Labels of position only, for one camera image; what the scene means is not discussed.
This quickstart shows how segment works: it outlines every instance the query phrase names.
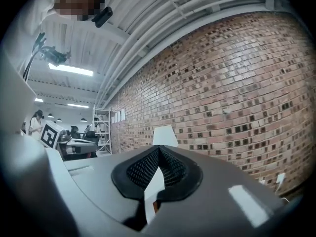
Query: metal shelving rack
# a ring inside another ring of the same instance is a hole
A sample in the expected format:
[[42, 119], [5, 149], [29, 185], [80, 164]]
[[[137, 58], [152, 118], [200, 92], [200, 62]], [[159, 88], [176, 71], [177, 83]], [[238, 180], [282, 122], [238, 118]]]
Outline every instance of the metal shelving rack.
[[102, 108], [93, 108], [92, 116], [94, 128], [96, 127], [95, 134], [100, 137], [98, 143], [98, 150], [96, 152], [97, 156], [103, 156], [107, 154], [112, 154], [111, 147], [111, 110]]

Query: black hair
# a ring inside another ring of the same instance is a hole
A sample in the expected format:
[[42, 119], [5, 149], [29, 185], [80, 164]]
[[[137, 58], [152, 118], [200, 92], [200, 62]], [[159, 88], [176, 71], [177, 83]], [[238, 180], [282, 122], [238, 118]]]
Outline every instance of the black hair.
[[31, 121], [32, 121], [32, 118], [36, 118], [36, 115], [39, 115], [41, 118], [43, 117], [43, 111], [42, 110], [37, 110], [33, 116], [31, 117], [31, 120], [30, 120], [30, 127], [31, 127]]

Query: red brick wall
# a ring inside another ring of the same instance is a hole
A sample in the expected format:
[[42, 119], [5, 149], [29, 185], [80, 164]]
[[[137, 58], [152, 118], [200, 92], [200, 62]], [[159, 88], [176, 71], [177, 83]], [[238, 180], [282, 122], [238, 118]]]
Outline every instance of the red brick wall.
[[113, 152], [172, 125], [179, 147], [239, 166], [280, 193], [310, 172], [315, 52], [289, 14], [257, 12], [203, 26], [146, 64], [111, 101]]

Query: shelf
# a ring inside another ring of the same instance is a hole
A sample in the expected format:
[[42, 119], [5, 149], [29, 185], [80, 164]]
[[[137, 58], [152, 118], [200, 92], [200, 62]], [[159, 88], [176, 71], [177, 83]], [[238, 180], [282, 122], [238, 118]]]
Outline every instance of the shelf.
[[95, 152], [97, 157], [103, 157], [103, 156], [110, 156], [111, 153], [109, 153], [108, 151], [98, 151], [98, 152]]
[[102, 142], [98, 144], [99, 147], [109, 146], [109, 145], [110, 145], [109, 143], [102, 143]]
[[102, 108], [94, 108], [94, 110], [100, 111], [100, 112], [109, 112], [109, 111], [111, 111], [110, 109], [102, 109]]

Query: light fixture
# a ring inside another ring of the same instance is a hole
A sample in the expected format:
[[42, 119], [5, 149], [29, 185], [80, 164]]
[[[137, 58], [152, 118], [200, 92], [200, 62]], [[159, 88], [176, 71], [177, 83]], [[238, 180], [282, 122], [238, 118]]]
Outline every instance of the light fixture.
[[86, 76], [90, 76], [90, 77], [93, 76], [93, 71], [87, 70], [87, 69], [80, 69], [80, 68], [66, 66], [66, 65], [59, 65], [59, 66], [56, 67], [56, 66], [54, 66], [51, 63], [49, 63], [48, 66], [49, 66], [50, 69], [54, 69], [54, 70], [61, 70], [61, 71], [66, 71], [66, 72], [86, 75]]
[[74, 107], [81, 107], [81, 108], [89, 108], [89, 106], [86, 105], [75, 105], [75, 104], [67, 104], [68, 106], [74, 106]]

